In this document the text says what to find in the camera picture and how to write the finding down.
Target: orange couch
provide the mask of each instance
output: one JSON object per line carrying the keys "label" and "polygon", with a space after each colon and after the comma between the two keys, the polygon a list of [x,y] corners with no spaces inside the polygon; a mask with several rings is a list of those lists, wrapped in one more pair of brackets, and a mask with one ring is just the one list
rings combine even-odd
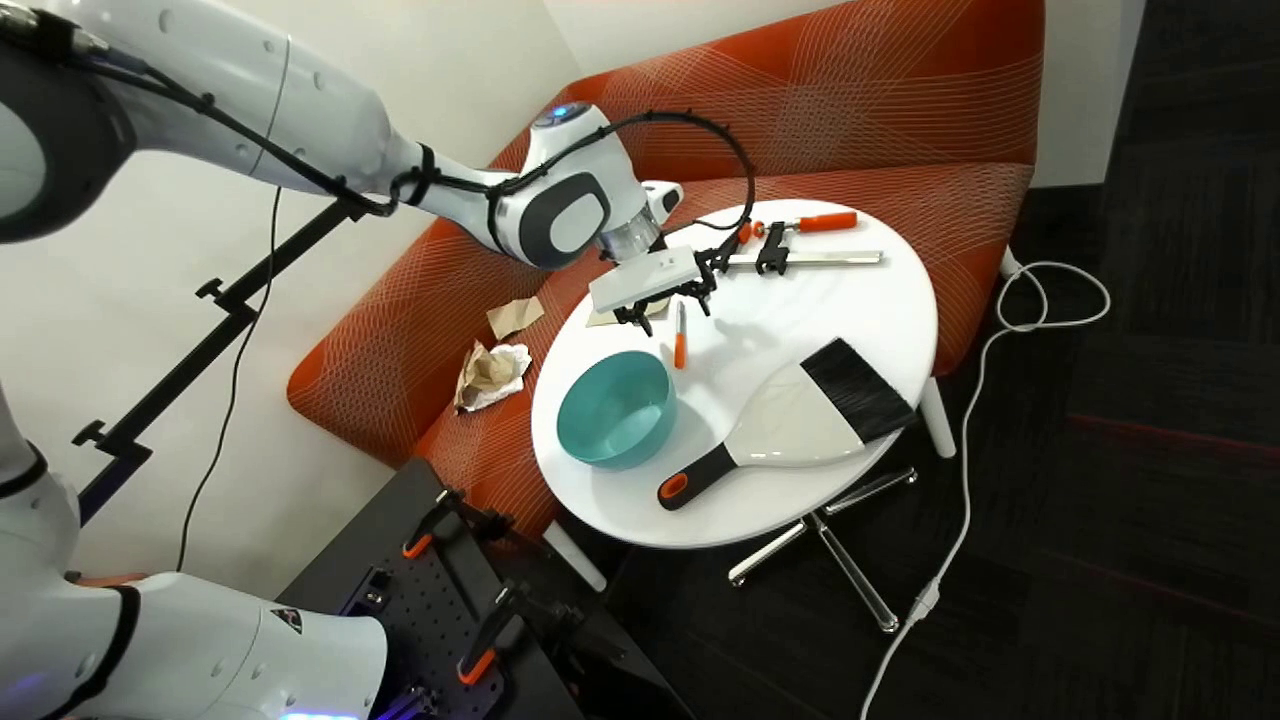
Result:
{"label": "orange couch", "polygon": [[[613,119],[692,107],[741,138],[762,197],[842,202],[899,227],[935,284],[950,377],[986,323],[1033,177],[1040,41],[1040,0],[850,0],[578,81],[552,105],[589,99]],[[623,143],[635,177],[686,184],[676,226],[741,205],[741,167],[714,138],[635,128]],[[541,536],[555,501],[533,460],[533,392],[477,417],[449,400],[488,309],[541,298],[549,317],[521,336],[541,360],[597,273],[589,251],[544,278],[441,219],[301,360],[289,400],[388,466],[424,457],[473,504]]]}

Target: white cable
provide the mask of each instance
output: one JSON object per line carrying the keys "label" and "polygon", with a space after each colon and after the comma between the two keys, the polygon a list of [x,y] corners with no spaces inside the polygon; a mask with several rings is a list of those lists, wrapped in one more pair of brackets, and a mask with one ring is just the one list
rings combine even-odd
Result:
{"label": "white cable", "polygon": [[[1052,322],[1052,317],[1050,317],[1050,287],[1040,284],[1037,270],[1040,270],[1040,273],[1069,273],[1069,278],[1087,280],[1087,284],[1099,292],[1099,309],[1087,313],[1087,317]],[[1037,299],[1040,299],[1037,322],[1026,322],[1026,323],[1016,323],[1016,322],[1004,317],[1004,299],[1007,299],[1007,292],[1014,292],[1021,280],[1027,280],[1027,284],[1037,287]],[[876,670],[876,675],[871,675],[871,686],[870,686],[859,720],[871,716],[871,706],[876,706],[876,693],[881,693],[881,686],[883,686],[883,675],[888,675],[893,656],[895,656],[899,646],[913,636],[913,629],[935,610],[941,586],[943,586],[943,575],[954,574],[954,566],[957,566],[957,555],[962,555],[962,550],[966,550],[966,539],[970,539],[970,527],[971,527],[970,425],[971,425],[971,414],[978,414],[978,404],[981,404],[981,398],[986,398],[986,389],[988,389],[988,358],[991,358],[991,350],[998,350],[1004,336],[1087,330],[1087,323],[1104,322],[1107,313],[1111,313],[1111,292],[1107,292],[1107,284],[1097,280],[1093,273],[1075,270],[1075,263],[1064,263],[1064,260],[1033,260],[1033,263],[1021,263],[1021,273],[1001,284],[1001,298],[998,298],[998,323],[1001,323],[1001,330],[986,342],[986,350],[981,350],[981,358],[978,358],[978,389],[971,389],[971,398],[970,398],[970,404],[966,404],[966,417],[962,417],[962,534],[957,534],[950,555],[941,559],[941,569],[932,574],[932,581],[922,587],[922,597],[916,597],[903,629],[899,629],[899,631],[893,636],[893,646],[883,648],[881,670]]]}

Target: bowl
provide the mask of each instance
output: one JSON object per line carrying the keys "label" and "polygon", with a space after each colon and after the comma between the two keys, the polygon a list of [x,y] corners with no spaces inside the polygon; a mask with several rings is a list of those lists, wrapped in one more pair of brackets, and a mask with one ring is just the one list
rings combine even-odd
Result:
{"label": "bowl", "polygon": [[597,467],[658,457],[676,425],[676,389],[651,351],[615,351],[571,380],[555,414],[562,448]]}

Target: table top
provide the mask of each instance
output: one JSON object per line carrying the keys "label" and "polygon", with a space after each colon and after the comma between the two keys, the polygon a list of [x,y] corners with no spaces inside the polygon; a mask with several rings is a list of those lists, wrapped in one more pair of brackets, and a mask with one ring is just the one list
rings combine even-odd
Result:
{"label": "table top", "polygon": [[[845,211],[824,202],[762,202],[757,219],[796,219]],[[726,231],[682,227],[672,247],[714,247]],[[935,358],[932,280],[903,237],[859,211],[858,227],[796,237],[793,247],[876,247],[881,270],[788,270],[757,278],[732,270],[722,278],[704,317],[690,303],[690,369],[676,380],[676,430],[663,451],[635,467],[591,467],[571,460],[555,441],[555,409],[571,380],[619,350],[668,358],[676,313],[643,336],[635,323],[591,323],[585,298],[552,342],[533,398],[533,451],[555,501],[603,536],[643,550],[717,550],[775,534],[842,493],[850,493],[899,431],[871,441],[864,451],[828,466],[735,467],[707,493],[668,513],[658,504],[662,481],[717,448],[750,398],[782,369],[845,336],[903,400],[922,404]]]}

